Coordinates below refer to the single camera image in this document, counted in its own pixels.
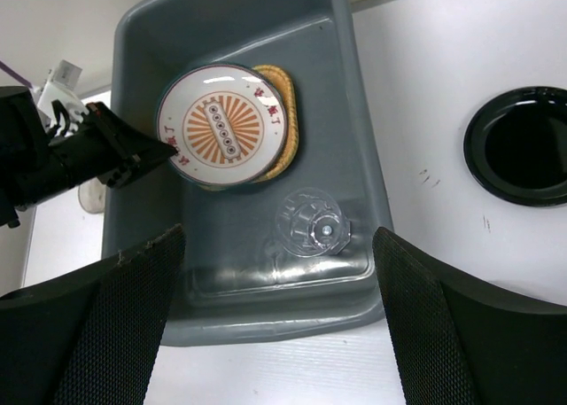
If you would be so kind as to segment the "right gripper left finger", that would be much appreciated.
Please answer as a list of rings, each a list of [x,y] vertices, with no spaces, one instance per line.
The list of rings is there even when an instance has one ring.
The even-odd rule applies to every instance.
[[[1,298],[3,404],[142,404],[183,263],[176,225]]]

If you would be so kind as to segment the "round patterned plate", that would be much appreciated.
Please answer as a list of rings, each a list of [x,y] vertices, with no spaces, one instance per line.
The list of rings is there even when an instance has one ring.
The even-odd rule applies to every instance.
[[[290,121],[282,95],[264,74],[214,63],[170,83],[155,129],[174,147],[171,164],[183,178],[225,188],[253,182],[276,164]]]

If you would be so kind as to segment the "clear plastic cup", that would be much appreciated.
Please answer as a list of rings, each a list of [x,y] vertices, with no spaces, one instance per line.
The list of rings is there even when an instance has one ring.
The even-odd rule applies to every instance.
[[[351,240],[351,223],[338,202],[311,187],[283,199],[276,210],[275,228],[283,248],[301,258],[336,255]]]

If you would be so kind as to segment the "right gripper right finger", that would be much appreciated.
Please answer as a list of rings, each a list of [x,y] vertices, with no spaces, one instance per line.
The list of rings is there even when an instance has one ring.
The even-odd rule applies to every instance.
[[[408,404],[564,404],[566,307],[490,284],[387,228],[377,280]]]

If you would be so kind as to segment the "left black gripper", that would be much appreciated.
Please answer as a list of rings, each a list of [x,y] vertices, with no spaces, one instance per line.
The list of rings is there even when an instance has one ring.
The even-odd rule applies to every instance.
[[[45,129],[27,88],[1,88],[3,226],[19,227],[19,211],[92,178],[122,188],[175,156],[174,145],[134,129],[102,102],[87,104],[74,133],[63,104],[53,109],[57,124]]]

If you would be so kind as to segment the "woven bamboo square tray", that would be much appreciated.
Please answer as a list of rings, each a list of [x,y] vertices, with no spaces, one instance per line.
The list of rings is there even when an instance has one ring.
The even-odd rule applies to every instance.
[[[239,86],[202,97],[187,121],[190,150],[212,168],[202,183],[222,189],[262,183],[282,174],[299,148],[299,123],[291,77],[274,65],[248,70]]]

